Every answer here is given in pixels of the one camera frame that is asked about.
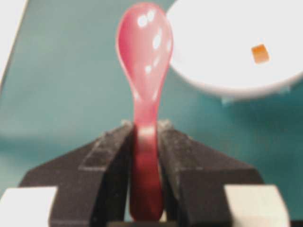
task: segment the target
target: orange object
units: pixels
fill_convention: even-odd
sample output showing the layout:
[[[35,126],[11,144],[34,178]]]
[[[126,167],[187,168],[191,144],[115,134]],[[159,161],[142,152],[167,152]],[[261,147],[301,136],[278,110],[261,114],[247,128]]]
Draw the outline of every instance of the orange object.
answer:
[[[266,47],[263,44],[253,47],[251,49],[251,51],[252,51],[252,54],[254,55],[256,64],[269,61],[268,52],[266,50]]]

